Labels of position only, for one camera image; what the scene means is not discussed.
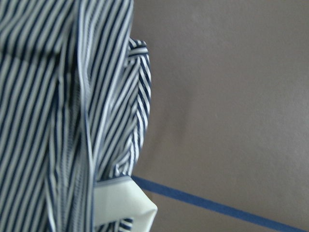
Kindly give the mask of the navy white striped polo shirt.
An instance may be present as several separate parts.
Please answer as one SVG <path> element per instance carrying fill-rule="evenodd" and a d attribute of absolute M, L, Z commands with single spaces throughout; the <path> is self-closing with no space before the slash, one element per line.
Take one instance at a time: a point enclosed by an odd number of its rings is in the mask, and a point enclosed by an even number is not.
<path fill-rule="evenodd" d="M 0 3 L 0 229 L 148 232 L 131 178 L 148 126 L 131 0 Z"/>

